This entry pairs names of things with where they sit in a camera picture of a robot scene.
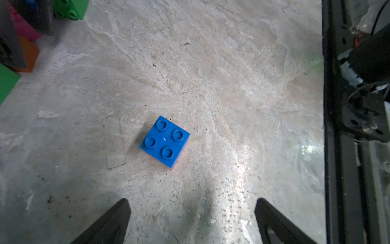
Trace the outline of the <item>blue lego brick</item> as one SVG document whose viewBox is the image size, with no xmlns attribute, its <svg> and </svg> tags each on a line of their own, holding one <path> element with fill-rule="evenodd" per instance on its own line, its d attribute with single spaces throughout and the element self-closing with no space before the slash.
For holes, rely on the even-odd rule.
<svg viewBox="0 0 390 244">
<path fill-rule="evenodd" d="M 189 138 L 189 132 L 160 116 L 139 148 L 172 169 Z"/>
</svg>

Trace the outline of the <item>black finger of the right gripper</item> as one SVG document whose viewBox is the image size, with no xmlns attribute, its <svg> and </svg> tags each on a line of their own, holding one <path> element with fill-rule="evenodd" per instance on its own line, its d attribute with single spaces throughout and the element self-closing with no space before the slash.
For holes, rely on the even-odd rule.
<svg viewBox="0 0 390 244">
<path fill-rule="evenodd" d="M 1 63 L 22 69 L 27 67 L 25 55 L 11 21 L 6 1 L 1 1 Z"/>
</svg>

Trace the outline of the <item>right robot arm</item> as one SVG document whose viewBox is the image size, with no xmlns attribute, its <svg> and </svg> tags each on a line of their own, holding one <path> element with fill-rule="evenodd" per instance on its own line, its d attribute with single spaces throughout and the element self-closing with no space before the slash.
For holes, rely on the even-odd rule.
<svg viewBox="0 0 390 244">
<path fill-rule="evenodd" d="M 88 4 L 88 1 L 1 1 L 1 63 L 16 68 L 27 67 L 8 6 L 12 6 L 33 30 L 48 35 L 52 33 L 54 16 L 83 19 Z M 388 2 L 378 1 L 378 4 L 380 9 L 374 12 L 375 20 L 369 28 L 368 39 L 338 52 L 339 60 L 346 64 L 352 76 L 351 85 L 390 81 L 390 27 L 375 30 Z"/>
</svg>

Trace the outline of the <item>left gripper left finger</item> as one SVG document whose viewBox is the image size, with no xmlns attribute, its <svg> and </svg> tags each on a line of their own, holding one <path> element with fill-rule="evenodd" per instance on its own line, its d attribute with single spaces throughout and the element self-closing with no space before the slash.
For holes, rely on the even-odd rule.
<svg viewBox="0 0 390 244">
<path fill-rule="evenodd" d="M 129 202 L 122 198 L 71 244 L 123 244 L 130 216 Z"/>
</svg>

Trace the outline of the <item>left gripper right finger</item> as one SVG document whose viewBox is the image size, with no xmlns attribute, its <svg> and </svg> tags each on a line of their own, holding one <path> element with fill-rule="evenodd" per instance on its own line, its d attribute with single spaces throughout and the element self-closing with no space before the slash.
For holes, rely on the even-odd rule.
<svg viewBox="0 0 390 244">
<path fill-rule="evenodd" d="M 264 198 L 257 200 L 255 217 L 264 244 L 315 244 Z"/>
</svg>

